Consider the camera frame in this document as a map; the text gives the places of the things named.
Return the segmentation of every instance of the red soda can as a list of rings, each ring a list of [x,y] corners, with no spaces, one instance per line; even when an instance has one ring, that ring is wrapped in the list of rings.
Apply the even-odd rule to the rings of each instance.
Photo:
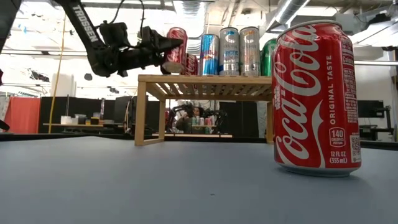
[[[165,63],[163,68],[172,73],[181,73],[185,67],[188,36],[187,32],[183,28],[173,27],[167,33],[168,38],[182,39],[183,43],[172,50],[165,53]]]
[[[291,27],[278,37],[273,61],[275,161],[306,175],[359,169],[353,45],[341,25]]]
[[[185,70],[182,75],[198,75],[198,59],[196,56],[187,54]]]

